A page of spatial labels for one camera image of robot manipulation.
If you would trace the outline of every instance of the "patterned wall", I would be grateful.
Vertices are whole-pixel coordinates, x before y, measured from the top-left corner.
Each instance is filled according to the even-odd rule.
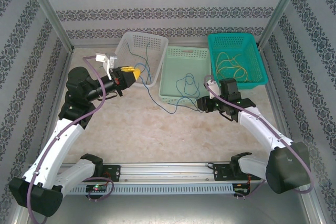
[[[37,0],[0,0],[0,223],[15,202],[8,182],[40,150],[67,50]]]
[[[291,0],[264,48],[291,137],[309,148],[328,223],[336,223],[335,7]]]
[[[258,39],[279,0],[50,0],[74,45],[117,44],[126,31],[206,42],[210,33]]]

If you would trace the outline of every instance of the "white basket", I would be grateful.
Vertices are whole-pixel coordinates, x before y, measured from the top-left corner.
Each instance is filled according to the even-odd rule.
[[[148,64],[150,66],[150,75],[152,78],[152,82],[148,79],[147,87],[152,87],[155,85],[157,77],[159,76],[159,72],[162,66],[163,58],[166,54],[166,49],[168,46],[168,39],[162,36],[139,33],[128,31],[126,32],[121,41],[118,44],[118,47],[115,51],[118,59],[116,60],[117,66],[135,66],[137,63],[146,64],[146,61],[138,56],[134,56],[130,53],[130,51],[135,55],[140,55],[146,59],[146,47],[147,47],[147,55],[148,55]],[[141,73],[141,77],[146,83],[148,78],[147,70]],[[134,84],[138,87],[143,87],[142,81],[139,78],[137,82]]]

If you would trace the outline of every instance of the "plastic basket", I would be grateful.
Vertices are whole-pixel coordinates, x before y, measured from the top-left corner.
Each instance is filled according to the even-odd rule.
[[[147,86],[150,88],[155,85],[157,77],[161,69],[163,58],[168,46],[168,39],[162,36],[128,31],[126,32],[115,51],[118,59],[115,61],[116,66],[135,66],[137,63],[145,65],[146,61],[138,56],[140,55],[146,59],[146,48],[148,56],[148,64],[150,66],[150,75],[152,82],[148,79],[148,72],[144,70],[141,77]],[[142,81],[139,78],[134,84],[135,86],[143,87]]]
[[[207,48],[173,47],[168,46],[163,61],[159,97],[162,102],[176,104],[181,94],[176,88],[176,81],[191,73],[197,85],[199,85],[199,97],[209,95],[204,88],[203,79],[211,74],[210,53]],[[184,81],[177,83],[179,90],[184,91]],[[189,96],[194,103],[196,96]],[[179,105],[192,104],[189,99],[182,99]]]
[[[241,69],[240,73],[236,73],[236,77],[245,74],[242,78],[236,78],[240,89],[252,89],[267,83],[268,79],[264,64],[252,34],[210,34],[208,36],[208,44],[212,70],[217,83],[219,83],[219,79],[234,77],[238,68],[227,67],[232,67],[233,64],[236,65],[236,62],[245,68],[247,72],[244,73],[243,69]],[[228,57],[230,59],[236,57],[236,62],[228,61]]]

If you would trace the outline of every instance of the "beige floor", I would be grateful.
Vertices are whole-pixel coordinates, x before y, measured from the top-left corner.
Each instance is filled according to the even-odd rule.
[[[84,56],[112,51],[112,48],[75,49],[70,68],[86,67],[82,61]],[[101,63],[92,63],[101,76],[105,75],[103,68],[99,68]],[[151,94],[162,104],[159,84],[158,79]],[[263,116],[275,125],[264,86],[241,92],[243,98],[254,101]],[[162,105],[174,110],[171,105]],[[151,101],[144,87],[132,86],[124,91],[123,97],[106,101],[92,117],[65,163],[76,163],[85,153],[97,155],[104,162],[118,163],[229,161],[231,156],[246,151],[266,155],[257,140],[239,123],[229,122],[215,112],[198,113],[187,108],[167,114]]]

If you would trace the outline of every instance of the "yellow wire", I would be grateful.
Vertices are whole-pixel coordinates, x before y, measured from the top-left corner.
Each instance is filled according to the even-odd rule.
[[[222,61],[218,64],[218,60],[219,60],[219,58],[220,58],[220,56],[221,56],[222,54],[225,54],[225,55],[227,56],[227,59],[222,60]],[[240,55],[241,55],[241,54],[237,54],[234,58],[230,59],[229,55],[228,55],[226,52],[221,52],[221,53],[217,56],[217,60],[216,60],[216,74],[217,74],[217,75],[219,74],[219,75],[222,76],[223,79],[224,79],[224,76],[223,76],[222,73],[221,73],[221,71],[222,71],[223,69],[226,69],[226,68],[238,68],[238,69],[236,70],[236,72],[234,73],[233,78],[235,78],[235,79],[239,79],[239,78],[244,77],[244,75],[246,74],[246,79],[245,79],[245,81],[243,82],[243,83],[245,83],[245,82],[247,81],[247,79],[248,79],[248,73],[247,73],[246,69],[243,68],[243,67],[237,62],[237,60],[236,60],[236,58],[237,58],[238,56],[240,56]],[[222,67],[222,68],[219,69],[220,65],[221,65],[223,62],[227,62],[227,61],[230,62],[230,64],[232,65],[232,67],[224,66],[224,67]],[[244,73],[243,73],[241,76],[236,77],[237,73],[238,73],[240,70],[242,70]]]

